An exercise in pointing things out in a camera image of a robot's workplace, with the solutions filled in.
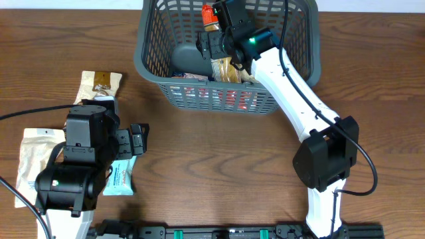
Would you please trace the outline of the orange spaghetti package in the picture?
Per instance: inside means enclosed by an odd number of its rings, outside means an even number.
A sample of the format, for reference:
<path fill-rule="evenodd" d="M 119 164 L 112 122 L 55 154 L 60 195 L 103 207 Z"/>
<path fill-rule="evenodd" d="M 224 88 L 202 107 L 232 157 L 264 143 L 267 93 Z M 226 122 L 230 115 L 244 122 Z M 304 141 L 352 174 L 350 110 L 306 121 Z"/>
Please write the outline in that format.
<path fill-rule="evenodd" d="M 203 5 L 201 15 L 207 32 L 220 29 L 218 18 L 210 5 Z M 230 64 L 231 57 L 211 59 L 212 77 L 216 82 L 241 83 L 238 71 Z"/>

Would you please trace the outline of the beige powder bag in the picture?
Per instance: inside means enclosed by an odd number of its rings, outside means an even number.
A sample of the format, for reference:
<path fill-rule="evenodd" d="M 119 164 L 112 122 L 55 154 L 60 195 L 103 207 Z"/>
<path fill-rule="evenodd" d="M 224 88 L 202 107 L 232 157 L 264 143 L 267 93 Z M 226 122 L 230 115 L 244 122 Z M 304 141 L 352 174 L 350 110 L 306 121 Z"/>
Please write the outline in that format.
<path fill-rule="evenodd" d="M 253 77 L 253 75 L 250 75 L 245 70 L 240 73 L 240 77 L 242 82 L 259 83 L 259 81 Z"/>

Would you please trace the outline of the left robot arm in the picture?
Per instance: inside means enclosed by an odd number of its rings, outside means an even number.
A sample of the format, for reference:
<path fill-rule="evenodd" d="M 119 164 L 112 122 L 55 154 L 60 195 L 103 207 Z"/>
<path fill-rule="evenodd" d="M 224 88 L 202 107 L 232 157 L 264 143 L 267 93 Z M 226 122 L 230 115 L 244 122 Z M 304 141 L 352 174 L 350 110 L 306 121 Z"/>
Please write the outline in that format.
<path fill-rule="evenodd" d="M 146 123 L 120 129 L 113 96 L 71 106 L 66 140 L 52 150 L 35 180 L 39 238 L 85 238 L 112 163 L 144 154 L 148 134 Z"/>

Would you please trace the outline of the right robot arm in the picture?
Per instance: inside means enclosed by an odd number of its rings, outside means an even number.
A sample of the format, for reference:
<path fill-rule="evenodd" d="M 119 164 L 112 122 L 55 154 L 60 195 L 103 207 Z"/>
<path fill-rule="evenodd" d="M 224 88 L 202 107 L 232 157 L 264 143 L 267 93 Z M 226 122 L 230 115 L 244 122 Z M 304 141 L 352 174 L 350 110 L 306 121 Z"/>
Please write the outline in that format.
<path fill-rule="evenodd" d="M 283 48 L 282 37 L 255 27 L 241 1 L 204 5 L 203 23 L 212 30 L 199 34 L 197 48 L 209 60 L 228 58 L 247 71 L 273 96 L 301 143 L 293 166 L 307 187 L 305 223 L 316 238 L 335 238 L 342 229 L 339 195 L 357 162 L 359 126 L 341 119 L 306 84 Z"/>

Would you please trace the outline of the light blue snack packet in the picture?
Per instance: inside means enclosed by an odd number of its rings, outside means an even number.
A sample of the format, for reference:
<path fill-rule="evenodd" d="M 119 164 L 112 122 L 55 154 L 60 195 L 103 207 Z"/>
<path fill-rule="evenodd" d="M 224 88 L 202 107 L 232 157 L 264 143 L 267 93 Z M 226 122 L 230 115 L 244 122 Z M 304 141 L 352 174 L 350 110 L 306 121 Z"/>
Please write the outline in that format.
<path fill-rule="evenodd" d="M 117 160 L 112 163 L 112 175 L 103 190 L 104 196 L 132 196 L 131 175 L 136 156 L 131 159 Z"/>

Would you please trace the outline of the grey plastic basket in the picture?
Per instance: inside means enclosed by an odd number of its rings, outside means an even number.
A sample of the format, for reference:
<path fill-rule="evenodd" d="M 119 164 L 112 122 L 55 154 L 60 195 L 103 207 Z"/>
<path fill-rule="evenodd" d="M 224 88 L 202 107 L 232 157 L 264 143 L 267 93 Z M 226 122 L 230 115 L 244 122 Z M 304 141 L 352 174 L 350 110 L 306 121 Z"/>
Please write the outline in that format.
<path fill-rule="evenodd" d="M 195 45 L 198 33 L 204 30 L 201 8 L 212 4 L 204 0 L 145 0 L 133 56 L 139 75 L 156 83 L 162 92 L 162 86 L 201 85 L 197 80 L 173 78 L 174 72 L 212 78 L 210 61 L 201 56 Z M 277 35 L 284 21 L 288 21 L 284 48 L 301 77 L 314 87 L 321 74 L 317 3 L 314 0 L 245 0 L 244 5 L 256 27 L 268 27 Z M 266 97 L 260 112 L 240 113 L 269 114 L 279 108 L 263 85 L 245 83 Z"/>

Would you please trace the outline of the brown white snack pouch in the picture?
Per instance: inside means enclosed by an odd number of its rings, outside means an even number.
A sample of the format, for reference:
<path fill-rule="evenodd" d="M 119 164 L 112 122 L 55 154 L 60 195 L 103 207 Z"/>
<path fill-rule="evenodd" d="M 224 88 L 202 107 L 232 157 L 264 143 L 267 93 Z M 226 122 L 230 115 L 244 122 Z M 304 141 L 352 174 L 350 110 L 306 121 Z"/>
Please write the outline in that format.
<path fill-rule="evenodd" d="M 115 96 L 122 77 L 123 74 L 116 72 L 83 70 L 74 104 L 85 99 L 93 100 L 96 96 Z"/>

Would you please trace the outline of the beige resealable pouch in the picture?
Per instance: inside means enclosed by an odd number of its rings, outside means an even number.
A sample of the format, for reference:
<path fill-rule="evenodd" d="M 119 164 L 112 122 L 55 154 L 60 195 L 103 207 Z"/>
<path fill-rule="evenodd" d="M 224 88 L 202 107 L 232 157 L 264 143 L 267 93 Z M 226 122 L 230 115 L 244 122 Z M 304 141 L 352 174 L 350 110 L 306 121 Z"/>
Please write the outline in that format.
<path fill-rule="evenodd" d="M 62 129 L 25 128 L 19 151 L 16 189 L 32 204 L 37 192 L 35 179 L 46 167 L 53 148 L 65 141 Z"/>

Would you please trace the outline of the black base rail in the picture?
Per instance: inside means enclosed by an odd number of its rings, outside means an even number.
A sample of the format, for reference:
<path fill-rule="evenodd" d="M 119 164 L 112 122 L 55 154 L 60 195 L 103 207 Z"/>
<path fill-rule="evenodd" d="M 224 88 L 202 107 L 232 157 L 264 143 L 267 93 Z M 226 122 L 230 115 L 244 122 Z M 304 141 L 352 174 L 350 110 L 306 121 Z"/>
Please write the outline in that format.
<path fill-rule="evenodd" d="M 183 227 L 140 226 L 122 220 L 104 220 L 89 229 L 86 239 L 308 239 L 316 235 L 306 224 L 243 227 Z"/>

